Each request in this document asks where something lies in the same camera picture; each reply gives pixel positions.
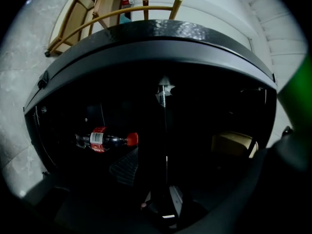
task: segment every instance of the floor tile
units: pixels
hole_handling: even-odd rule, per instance
[[[38,69],[0,72],[1,167],[31,144],[23,106],[40,75]]]
[[[11,192],[23,197],[42,180],[44,171],[44,165],[31,145],[12,159],[3,168],[2,174]]]
[[[54,61],[46,58],[51,32],[67,0],[29,0],[9,28],[0,49],[0,71],[38,68]]]

